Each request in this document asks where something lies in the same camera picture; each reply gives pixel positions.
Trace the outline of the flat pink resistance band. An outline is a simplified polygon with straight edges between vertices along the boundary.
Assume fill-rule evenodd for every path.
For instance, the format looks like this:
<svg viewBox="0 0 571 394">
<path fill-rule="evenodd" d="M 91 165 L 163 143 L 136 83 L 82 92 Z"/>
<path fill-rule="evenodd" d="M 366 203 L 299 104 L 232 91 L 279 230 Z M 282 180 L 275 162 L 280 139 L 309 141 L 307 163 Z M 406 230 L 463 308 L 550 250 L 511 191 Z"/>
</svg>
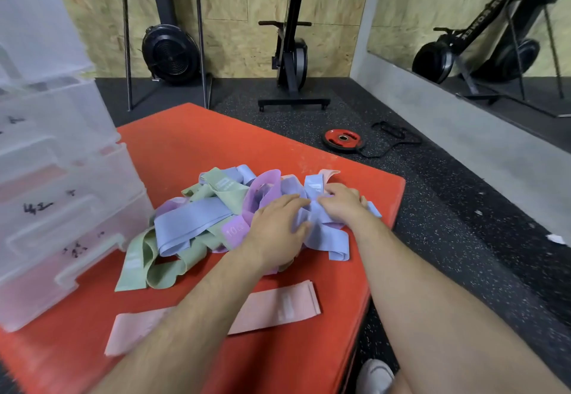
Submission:
<svg viewBox="0 0 571 394">
<path fill-rule="evenodd" d="M 115 318 L 104 350 L 107 357 L 131 351 L 145 338 L 173 307 L 158 310 L 121 313 Z M 296 323 L 321 314 L 315 286 L 310 280 L 250 294 L 232 326 L 229 335 L 257 331 Z"/>
</svg>

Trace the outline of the person's right hand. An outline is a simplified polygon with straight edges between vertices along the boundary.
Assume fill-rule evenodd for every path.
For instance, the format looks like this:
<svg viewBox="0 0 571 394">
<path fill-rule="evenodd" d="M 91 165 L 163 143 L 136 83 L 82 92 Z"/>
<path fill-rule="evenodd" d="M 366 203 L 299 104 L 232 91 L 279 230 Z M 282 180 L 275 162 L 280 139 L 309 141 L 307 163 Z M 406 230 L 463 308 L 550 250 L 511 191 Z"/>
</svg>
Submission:
<svg viewBox="0 0 571 394">
<path fill-rule="evenodd" d="M 349 188 L 341 183 L 328 183 L 324 191 L 326 195 L 320 196 L 318 202 L 336 222 L 353 229 L 354 226 L 371 216 L 367 199 L 361 196 L 357 189 Z"/>
</svg>

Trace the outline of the light blue resistance band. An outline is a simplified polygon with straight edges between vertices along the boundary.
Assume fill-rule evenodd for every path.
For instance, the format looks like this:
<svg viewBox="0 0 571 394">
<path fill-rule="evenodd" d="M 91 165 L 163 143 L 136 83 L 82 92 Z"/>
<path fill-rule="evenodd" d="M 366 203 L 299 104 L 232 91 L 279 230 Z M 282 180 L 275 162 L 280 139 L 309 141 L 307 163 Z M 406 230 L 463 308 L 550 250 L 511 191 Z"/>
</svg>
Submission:
<svg viewBox="0 0 571 394">
<path fill-rule="evenodd" d="M 327 252 L 329 260 L 348 261 L 350 258 L 349 236 L 342 230 L 343 223 L 330 217 L 318 198 L 326 196 L 324 187 L 339 170 L 321 169 L 318 174 L 308 175 L 302 184 L 295 175 L 286 175 L 281 179 L 281 190 L 286 194 L 299 194 L 310 199 L 310 204 L 301 208 L 295 224 L 311 222 L 312 229 L 304 240 L 304 246 L 317 251 Z"/>
</svg>

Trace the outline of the wall mirror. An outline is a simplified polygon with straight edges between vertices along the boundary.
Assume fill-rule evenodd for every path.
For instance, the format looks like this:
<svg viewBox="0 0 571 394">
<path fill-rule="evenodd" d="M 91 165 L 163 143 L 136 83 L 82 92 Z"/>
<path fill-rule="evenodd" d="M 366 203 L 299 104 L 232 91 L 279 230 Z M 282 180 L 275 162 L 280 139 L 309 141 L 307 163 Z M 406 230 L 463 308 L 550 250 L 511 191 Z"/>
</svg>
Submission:
<svg viewBox="0 0 571 394">
<path fill-rule="evenodd" d="M 571 118 L 571 0 L 377 0 L 367 52 L 494 102 Z"/>
</svg>

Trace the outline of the red weight plate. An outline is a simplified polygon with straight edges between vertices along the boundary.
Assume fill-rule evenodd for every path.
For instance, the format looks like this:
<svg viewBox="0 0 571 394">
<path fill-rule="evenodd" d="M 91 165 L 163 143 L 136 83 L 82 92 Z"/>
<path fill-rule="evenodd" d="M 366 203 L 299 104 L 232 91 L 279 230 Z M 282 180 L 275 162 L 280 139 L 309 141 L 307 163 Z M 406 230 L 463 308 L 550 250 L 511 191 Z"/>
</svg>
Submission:
<svg viewBox="0 0 571 394">
<path fill-rule="evenodd" d="M 359 153 L 366 146 L 364 139 L 358 133 L 342 128 L 324 131 L 321 140 L 329 150 L 343 154 Z"/>
</svg>

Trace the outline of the translucent plastic drawer unit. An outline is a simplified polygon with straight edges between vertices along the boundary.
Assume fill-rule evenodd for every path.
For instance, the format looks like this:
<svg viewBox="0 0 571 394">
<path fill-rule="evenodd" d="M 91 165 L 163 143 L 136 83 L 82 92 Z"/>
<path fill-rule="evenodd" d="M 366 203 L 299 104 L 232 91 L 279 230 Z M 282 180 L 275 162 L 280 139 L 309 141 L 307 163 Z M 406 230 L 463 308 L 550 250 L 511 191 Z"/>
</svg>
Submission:
<svg viewBox="0 0 571 394">
<path fill-rule="evenodd" d="M 15 332 L 153 211 L 63 0 L 0 0 L 0 330 Z"/>
</svg>

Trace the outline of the pile of pastel resistance bands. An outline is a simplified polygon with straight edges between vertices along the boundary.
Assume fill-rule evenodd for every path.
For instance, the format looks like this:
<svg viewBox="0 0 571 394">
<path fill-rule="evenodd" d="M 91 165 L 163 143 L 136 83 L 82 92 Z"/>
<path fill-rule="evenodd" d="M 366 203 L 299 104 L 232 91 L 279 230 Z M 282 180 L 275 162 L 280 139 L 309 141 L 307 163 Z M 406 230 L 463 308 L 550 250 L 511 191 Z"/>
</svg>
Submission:
<svg viewBox="0 0 571 394">
<path fill-rule="evenodd" d="M 208 252 L 239 246 L 256 211 L 284 195 L 283 176 L 278 169 L 256 176 L 247 165 L 200 174 L 131 240 L 115 291 L 170 288 Z"/>
</svg>

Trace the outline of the red padded gym box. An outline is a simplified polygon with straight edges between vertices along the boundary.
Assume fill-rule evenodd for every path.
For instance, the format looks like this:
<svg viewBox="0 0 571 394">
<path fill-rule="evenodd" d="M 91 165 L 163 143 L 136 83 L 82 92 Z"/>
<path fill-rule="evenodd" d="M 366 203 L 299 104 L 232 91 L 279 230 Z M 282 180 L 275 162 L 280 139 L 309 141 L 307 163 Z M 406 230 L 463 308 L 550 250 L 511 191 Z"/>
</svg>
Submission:
<svg viewBox="0 0 571 394">
<path fill-rule="evenodd" d="M 153 205 L 179 195 L 201 172 L 241 164 L 256 175 L 279 169 L 300 181 L 337 169 L 336 181 L 364 194 L 389 227 L 404 194 L 403 177 L 189 103 L 123 125 L 119 133 Z M 342 392 L 369 300 L 356 243 L 349 238 L 348 261 L 308 249 L 286 271 L 258 282 L 255 292 L 310 280 L 321 314 L 228 337 L 204 393 Z M 81 394 L 119 360 L 104 355 L 118 314 L 178 304 L 221 257 L 209 255 L 168 289 L 114 292 L 124 260 L 115 251 L 83 274 L 79 288 L 54 308 L 16 332 L 0 330 L 0 357 L 25 394 Z"/>
</svg>

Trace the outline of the black fan exercise machine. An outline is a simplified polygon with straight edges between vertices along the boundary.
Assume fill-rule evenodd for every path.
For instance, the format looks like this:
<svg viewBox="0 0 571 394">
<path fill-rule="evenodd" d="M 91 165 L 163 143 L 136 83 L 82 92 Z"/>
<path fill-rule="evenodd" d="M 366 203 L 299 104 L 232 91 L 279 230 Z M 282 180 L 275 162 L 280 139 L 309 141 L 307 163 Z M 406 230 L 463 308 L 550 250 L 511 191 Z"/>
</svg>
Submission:
<svg viewBox="0 0 571 394">
<path fill-rule="evenodd" d="M 201 0 L 196 0 L 197 41 L 182 29 L 176 16 L 174 0 L 155 0 L 155 6 L 160 23 L 146 29 L 141 44 L 142 57 L 152 79 L 170 86 L 183 86 L 199 77 L 203 107 L 210 109 L 213 77 L 206 70 Z M 122 0 L 122 14 L 127 111 L 132 112 L 137 105 L 134 104 L 132 95 L 128 0 Z"/>
</svg>

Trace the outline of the black upright rowing machine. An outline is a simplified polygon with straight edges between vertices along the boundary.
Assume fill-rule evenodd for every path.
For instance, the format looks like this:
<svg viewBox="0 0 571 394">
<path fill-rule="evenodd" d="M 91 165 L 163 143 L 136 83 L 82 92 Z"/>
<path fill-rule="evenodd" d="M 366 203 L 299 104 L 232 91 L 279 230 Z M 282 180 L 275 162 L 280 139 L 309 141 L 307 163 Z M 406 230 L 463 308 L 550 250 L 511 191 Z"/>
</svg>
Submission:
<svg viewBox="0 0 571 394">
<path fill-rule="evenodd" d="M 308 46 L 303 39 L 296 39 L 298 27 L 310 27 L 311 22 L 299 21 L 302 0 L 288 0 L 283 22 L 259 21 L 260 26 L 277 28 L 276 52 L 272 57 L 272 69 L 276 70 L 276 85 L 283 92 L 282 97 L 259 99 L 258 107 L 264 112 L 269 106 L 292 107 L 319 105 L 322 110 L 330 104 L 328 98 L 308 98 L 301 95 L 308 75 Z"/>
</svg>

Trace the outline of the person's left hand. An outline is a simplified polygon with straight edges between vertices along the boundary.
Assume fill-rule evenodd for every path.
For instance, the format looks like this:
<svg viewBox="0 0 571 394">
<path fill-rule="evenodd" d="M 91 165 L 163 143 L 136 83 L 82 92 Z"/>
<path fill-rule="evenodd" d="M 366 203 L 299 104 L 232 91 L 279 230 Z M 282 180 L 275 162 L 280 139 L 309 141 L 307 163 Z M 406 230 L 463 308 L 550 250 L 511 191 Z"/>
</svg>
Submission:
<svg viewBox="0 0 571 394">
<path fill-rule="evenodd" d="M 297 213 L 309 204 L 299 194 L 283 195 L 257 210 L 239 246 L 240 260 L 261 275 L 293 261 L 301 250 L 294 248 Z"/>
</svg>

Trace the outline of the person's left forearm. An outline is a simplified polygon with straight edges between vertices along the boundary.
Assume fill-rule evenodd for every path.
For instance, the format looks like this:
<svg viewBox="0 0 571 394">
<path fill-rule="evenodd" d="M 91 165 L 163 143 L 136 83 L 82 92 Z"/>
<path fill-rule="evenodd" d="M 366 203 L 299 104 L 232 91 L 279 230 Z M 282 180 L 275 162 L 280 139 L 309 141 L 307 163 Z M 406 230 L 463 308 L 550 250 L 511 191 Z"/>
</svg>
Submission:
<svg viewBox="0 0 571 394">
<path fill-rule="evenodd" d="M 89 394 L 193 394 L 246 298 L 267 271 L 258 250 L 226 253 Z"/>
</svg>

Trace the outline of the white shoe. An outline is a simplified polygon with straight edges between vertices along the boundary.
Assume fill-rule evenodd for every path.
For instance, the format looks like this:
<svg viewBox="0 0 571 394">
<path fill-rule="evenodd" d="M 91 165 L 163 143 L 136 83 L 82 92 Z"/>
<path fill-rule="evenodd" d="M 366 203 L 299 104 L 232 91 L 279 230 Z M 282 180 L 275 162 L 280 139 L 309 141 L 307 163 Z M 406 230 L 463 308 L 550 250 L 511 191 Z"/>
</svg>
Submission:
<svg viewBox="0 0 571 394">
<path fill-rule="evenodd" d="M 354 394 L 386 394 L 394 379 L 388 364 L 378 359 L 368 359 L 359 371 Z"/>
</svg>

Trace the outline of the person's right forearm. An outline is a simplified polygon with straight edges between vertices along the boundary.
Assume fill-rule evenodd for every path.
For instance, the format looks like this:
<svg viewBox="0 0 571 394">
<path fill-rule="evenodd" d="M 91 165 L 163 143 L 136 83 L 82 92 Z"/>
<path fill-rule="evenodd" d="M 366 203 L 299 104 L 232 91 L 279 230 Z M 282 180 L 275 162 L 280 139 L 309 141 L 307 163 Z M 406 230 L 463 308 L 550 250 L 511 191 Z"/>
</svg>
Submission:
<svg viewBox="0 0 571 394">
<path fill-rule="evenodd" d="M 379 219 L 351 230 L 399 362 L 386 394 L 571 394 L 501 318 Z"/>
</svg>

